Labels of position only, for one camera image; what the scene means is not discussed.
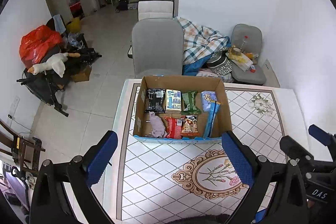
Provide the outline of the white goose plush toy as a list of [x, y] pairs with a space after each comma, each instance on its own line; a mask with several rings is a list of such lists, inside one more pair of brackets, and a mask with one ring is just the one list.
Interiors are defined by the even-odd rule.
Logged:
[[63, 78], [66, 67], [64, 63], [68, 57], [80, 57], [80, 53], [56, 53], [48, 58], [45, 63], [34, 64], [27, 71], [33, 75], [53, 70], [59, 77]]

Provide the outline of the small cardboard box on floor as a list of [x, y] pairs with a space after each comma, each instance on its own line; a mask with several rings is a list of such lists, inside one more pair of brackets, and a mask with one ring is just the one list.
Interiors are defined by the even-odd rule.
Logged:
[[91, 74], [92, 68], [90, 65], [85, 66], [83, 69], [81, 69], [80, 72], [74, 74], [71, 76], [71, 79], [75, 83], [80, 83], [84, 81], [89, 81], [90, 74]]

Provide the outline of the grey floor chair cushion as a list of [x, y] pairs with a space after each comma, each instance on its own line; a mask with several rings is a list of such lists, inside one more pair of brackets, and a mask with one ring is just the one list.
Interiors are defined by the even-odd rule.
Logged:
[[231, 44], [239, 48], [242, 54], [252, 63], [251, 65], [231, 61], [232, 77], [237, 83], [264, 85], [266, 76], [262, 68], [257, 64], [263, 42], [261, 31], [247, 24], [234, 26], [231, 35]]

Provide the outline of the red snack packet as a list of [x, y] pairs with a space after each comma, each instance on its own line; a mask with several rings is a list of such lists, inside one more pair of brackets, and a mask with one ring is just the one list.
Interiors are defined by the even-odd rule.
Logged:
[[182, 138], [182, 120], [173, 117], [164, 117], [166, 122], [167, 138], [181, 139]]

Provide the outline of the black white patterned pillow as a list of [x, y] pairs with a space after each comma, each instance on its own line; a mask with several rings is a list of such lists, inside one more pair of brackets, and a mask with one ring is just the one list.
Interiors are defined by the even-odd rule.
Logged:
[[219, 76], [225, 76], [232, 72], [231, 63], [224, 51], [214, 53], [206, 64], [213, 73]]

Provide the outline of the dark green snack packet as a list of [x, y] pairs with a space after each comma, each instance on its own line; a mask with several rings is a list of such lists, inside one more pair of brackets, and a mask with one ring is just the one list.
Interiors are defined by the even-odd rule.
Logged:
[[197, 95], [197, 91], [188, 91], [185, 93], [182, 93], [182, 99], [183, 99], [183, 109], [181, 111], [182, 115], [199, 115], [201, 114], [201, 110], [196, 106], [195, 104], [195, 98]]

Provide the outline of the orange panda snack packet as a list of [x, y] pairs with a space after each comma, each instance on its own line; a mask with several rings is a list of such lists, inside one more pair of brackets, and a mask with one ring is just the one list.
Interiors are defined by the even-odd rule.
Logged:
[[186, 115], [182, 117], [181, 135], [188, 138], [199, 135], [197, 115]]

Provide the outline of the light blue snack bag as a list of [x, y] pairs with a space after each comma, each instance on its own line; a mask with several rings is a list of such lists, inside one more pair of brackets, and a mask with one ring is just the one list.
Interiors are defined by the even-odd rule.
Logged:
[[215, 102], [217, 101], [217, 96], [214, 91], [202, 91], [201, 92], [202, 99], [202, 108], [204, 112], [209, 112], [214, 110]]

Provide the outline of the black stroller frame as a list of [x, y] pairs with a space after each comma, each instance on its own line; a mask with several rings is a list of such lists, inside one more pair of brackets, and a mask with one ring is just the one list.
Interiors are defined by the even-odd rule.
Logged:
[[51, 30], [58, 32], [63, 38], [64, 44], [52, 48], [40, 63], [45, 63], [49, 57], [56, 53], [80, 53], [80, 57], [68, 57], [68, 60], [64, 63], [66, 70], [63, 78], [59, 77], [53, 70], [35, 76], [25, 68], [22, 78], [17, 79], [18, 83], [28, 88], [43, 103], [53, 106], [57, 112], [65, 117], [68, 117], [68, 113], [63, 110], [63, 105], [58, 101], [56, 93], [64, 91], [72, 81], [72, 75], [80, 72], [87, 65], [92, 68], [92, 64], [102, 57], [94, 48], [88, 46], [83, 33], [79, 30], [69, 29], [73, 22], [65, 24], [63, 17], [57, 14], [44, 24]]

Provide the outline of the yellow items on cushion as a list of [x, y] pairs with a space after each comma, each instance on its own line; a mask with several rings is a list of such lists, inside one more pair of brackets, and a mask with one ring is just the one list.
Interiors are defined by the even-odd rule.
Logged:
[[252, 60], [246, 56], [238, 47], [232, 46], [228, 51], [228, 59], [237, 65], [242, 71], [256, 72], [256, 67]]

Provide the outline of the plaid blanket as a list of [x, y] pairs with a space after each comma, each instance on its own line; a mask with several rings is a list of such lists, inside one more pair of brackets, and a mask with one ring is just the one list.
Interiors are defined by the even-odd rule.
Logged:
[[183, 29], [183, 68], [184, 76], [196, 76], [199, 69], [218, 52], [228, 50], [231, 41], [219, 31], [196, 24], [180, 16], [174, 18]]

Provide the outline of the long blue snack packet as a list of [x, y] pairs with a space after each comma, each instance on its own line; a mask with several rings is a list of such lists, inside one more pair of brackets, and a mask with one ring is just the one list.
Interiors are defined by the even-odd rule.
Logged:
[[210, 110], [207, 118], [207, 123], [205, 126], [205, 131], [203, 133], [203, 138], [210, 138], [214, 126], [214, 121], [216, 118], [216, 115], [219, 111], [219, 108], [221, 106], [221, 103], [218, 101], [210, 101]]

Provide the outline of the grey purple soft cloth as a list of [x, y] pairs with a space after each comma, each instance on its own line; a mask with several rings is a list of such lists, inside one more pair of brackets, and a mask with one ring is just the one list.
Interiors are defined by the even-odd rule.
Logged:
[[165, 125], [159, 116], [155, 115], [154, 112], [150, 112], [149, 120], [151, 124], [151, 136], [152, 137], [154, 138], [167, 137]]

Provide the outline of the white chair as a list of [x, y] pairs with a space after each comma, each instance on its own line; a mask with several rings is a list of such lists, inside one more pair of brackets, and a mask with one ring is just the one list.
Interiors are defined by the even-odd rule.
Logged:
[[173, 18], [174, 3], [169, 0], [145, 0], [138, 2], [138, 21], [150, 18]]

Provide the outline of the grey office chair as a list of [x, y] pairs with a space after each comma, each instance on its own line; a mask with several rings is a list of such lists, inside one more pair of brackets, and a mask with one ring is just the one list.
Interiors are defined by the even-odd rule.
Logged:
[[138, 21], [131, 32], [135, 77], [181, 75], [184, 34], [173, 19]]

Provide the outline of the red plastic bag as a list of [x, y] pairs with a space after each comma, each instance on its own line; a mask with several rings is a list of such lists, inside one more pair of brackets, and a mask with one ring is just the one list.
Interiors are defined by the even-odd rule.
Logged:
[[46, 25], [41, 25], [22, 37], [19, 55], [22, 63], [29, 69], [40, 63], [52, 48], [63, 44], [63, 38], [58, 32]]

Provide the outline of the black snack packet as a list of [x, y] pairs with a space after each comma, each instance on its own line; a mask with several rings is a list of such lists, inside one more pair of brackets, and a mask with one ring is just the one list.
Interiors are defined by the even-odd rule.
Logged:
[[164, 113], [165, 112], [165, 89], [147, 89], [146, 91], [146, 113]]

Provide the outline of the blue green tissue pack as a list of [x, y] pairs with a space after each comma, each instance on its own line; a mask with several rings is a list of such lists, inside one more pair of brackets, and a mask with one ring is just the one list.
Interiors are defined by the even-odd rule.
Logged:
[[179, 90], [166, 90], [165, 111], [167, 113], [180, 113], [182, 111], [181, 92]]

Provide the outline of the dark wooden chair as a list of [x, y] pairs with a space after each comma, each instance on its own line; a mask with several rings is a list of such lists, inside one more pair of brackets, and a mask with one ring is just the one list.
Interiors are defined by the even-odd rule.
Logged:
[[[5, 129], [13, 137], [10, 139], [7, 135], [1, 132], [1, 143], [10, 149], [10, 151], [6, 151], [1, 148], [1, 153], [11, 156], [14, 162], [14, 166], [11, 167], [11, 174], [22, 181], [26, 179], [27, 173], [37, 177], [39, 173], [39, 159], [41, 152], [46, 151], [42, 147], [41, 139], [33, 137], [34, 142], [27, 140], [14, 132], [3, 121], [1, 121], [1, 128]], [[26, 148], [31, 148], [33, 150], [32, 160], [26, 159]]]

